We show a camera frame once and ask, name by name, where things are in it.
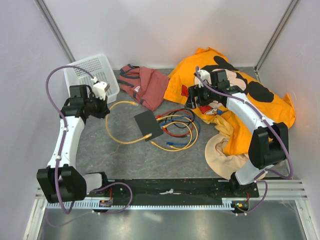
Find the black network switch box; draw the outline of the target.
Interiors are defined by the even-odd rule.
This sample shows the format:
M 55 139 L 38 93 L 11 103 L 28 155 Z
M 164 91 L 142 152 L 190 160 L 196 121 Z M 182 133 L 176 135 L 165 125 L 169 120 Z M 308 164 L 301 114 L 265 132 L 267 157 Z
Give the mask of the black network switch box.
M 146 110 L 134 116 L 134 119 L 139 127 L 142 136 L 151 134 L 145 141 L 150 141 L 161 136 L 164 131 L 156 120 L 154 113 L 151 110 Z

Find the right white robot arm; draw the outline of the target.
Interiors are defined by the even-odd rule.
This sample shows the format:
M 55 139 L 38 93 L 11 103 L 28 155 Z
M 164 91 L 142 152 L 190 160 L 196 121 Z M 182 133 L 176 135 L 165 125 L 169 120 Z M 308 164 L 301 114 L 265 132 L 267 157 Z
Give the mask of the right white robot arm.
M 288 127 L 264 115 L 237 85 L 230 85 L 223 69 L 208 72 L 196 68 L 198 83 L 188 87 L 186 108 L 221 103 L 245 124 L 251 133 L 247 163 L 230 176 L 229 191 L 235 197 L 247 191 L 247 185 L 258 180 L 266 171 L 282 161 L 291 162 Z

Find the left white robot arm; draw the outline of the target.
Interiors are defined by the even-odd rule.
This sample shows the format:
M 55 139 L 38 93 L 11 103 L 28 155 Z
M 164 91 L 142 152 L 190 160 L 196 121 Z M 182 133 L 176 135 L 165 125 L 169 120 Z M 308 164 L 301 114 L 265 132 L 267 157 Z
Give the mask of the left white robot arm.
M 54 152 L 47 167 L 39 169 L 36 174 L 49 203 L 81 201 L 91 191 L 99 197 L 109 193 L 105 173 L 82 175 L 76 170 L 79 140 L 87 119 L 90 116 L 104 119 L 110 113 L 107 105 L 109 87 L 103 81 L 93 86 L 70 86 L 70 97 L 59 110 L 60 128 Z

